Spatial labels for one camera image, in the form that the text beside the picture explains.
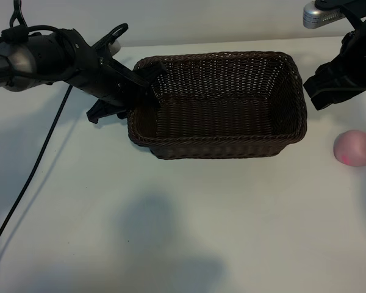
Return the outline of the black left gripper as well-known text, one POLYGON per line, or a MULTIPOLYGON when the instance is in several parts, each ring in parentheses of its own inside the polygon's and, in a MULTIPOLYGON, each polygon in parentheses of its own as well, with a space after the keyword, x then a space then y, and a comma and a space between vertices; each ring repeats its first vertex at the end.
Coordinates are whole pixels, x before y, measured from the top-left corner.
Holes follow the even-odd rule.
POLYGON ((113 58, 116 50, 112 45, 126 28, 114 28, 93 46, 89 46, 74 29, 62 29, 74 45, 74 74, 65 80, 69 85, 97 97, 97 102, 87 112, 88 120, 97 124, 100 118, 117 115, 127 118, 128 112, 149 104, 155 99, 148 93, 151 83, 167 74, 161 61, 143 68, 130 70, 113 58))

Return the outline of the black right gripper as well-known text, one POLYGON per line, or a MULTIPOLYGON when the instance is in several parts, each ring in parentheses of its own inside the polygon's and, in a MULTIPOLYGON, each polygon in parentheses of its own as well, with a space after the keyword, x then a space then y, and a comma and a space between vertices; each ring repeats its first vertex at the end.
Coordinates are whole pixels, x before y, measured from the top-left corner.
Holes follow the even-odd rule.
POLYGON ((316 110, 351 99, 366 91, 366 19, 342 40, 336 62, 320 65, 304 83, 316 110))

